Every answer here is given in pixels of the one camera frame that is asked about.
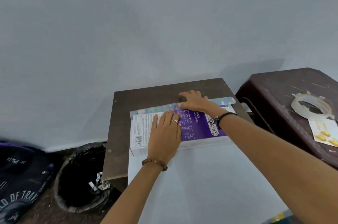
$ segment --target hand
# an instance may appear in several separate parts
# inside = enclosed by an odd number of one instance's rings
[[[171,119],[178,121],[180,115],[174,115],[174,110],[170,110],[163,113],[158,125],[157,119],[156,114],[151,125],[147,158],[163,161],[167,165],[181,143],[181,124],[171,121]]]
[[[201,92],[199,91],[195,92],[194,90],[191,90],[189,92],[181,92],[179,95],[184,96],[187,99],[187,102],[182,103],[180,109],[203,112],[211,117],[221,116],[227,112],[216,103],[209,101],[207,96],[202,98]]]

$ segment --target bracelet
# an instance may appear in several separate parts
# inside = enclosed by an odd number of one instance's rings
[[[236,113],[232,113],[232,112],[228,112],[228,113],[225,113],[225,114],[222,114],[220,117],[215,117],[215,118],[213,118],[215,121],[216,121],[216,123],[217,123],[217,127],[218,127],[218,129],[222,129],[220,126],[219,126],[219,122],[221,121],[221,119],[224,117],[224,116],[226,116],[226,115],[237,115]]]
[[[168,166],[163,162],[163,161],[157,161],[157,160],[154,160],[154,159],[150,159],[150,158],[147,158],[145,160],[142,161],[142,166],[145,164],[145,163],[148,163],[148,162],[154,162],[154,163],[157,163],[159,164],[160,166],[163,167],[163,172],[165,172],[166,170],[168,170]]]

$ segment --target product box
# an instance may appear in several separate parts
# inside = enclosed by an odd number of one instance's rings
[[[235,113],[232,106],[221,107]],[[175,110],[174,113],[181,115],[179,123],[181,123],[182,135],[179,150],[232,143],[225,132],[219,130],[216,123],[213,124],[209,115],[190,110]],[[130,150],[133,155],[146,155],[148,153],[151,124],[155,114],[147,113],[133,116],[130,129]]]

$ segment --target brown plastic stool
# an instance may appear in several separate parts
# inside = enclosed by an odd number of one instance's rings
[[[323,96],[338,117],[338,83],[319,70],[301,68],[253,74],[236,94],[253,111],[257,125],[338,169],[338,148],[313,139],[307,119],[291,107],[292,94]]]

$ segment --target barcode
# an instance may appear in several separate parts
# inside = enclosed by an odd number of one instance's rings
[[[135,147],[142,145],[142,136],[136,136]]]

